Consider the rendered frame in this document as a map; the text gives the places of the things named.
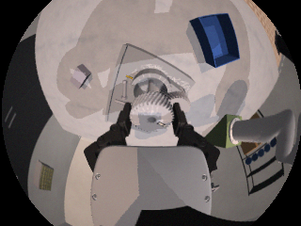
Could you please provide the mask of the white toothed gear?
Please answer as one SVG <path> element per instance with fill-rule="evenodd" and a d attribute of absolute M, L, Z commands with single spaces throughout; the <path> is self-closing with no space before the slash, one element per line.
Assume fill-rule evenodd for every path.
<path fill-rule="evenodd" d="M 150 91 L 138 95 L 134 99 L 130 120 L 141 130 L 161 131 L 169 127 L 173 123 L 174 112 L 172 104 L 165 95 L 158 94 L 158 92 L 151 93 Z"/>

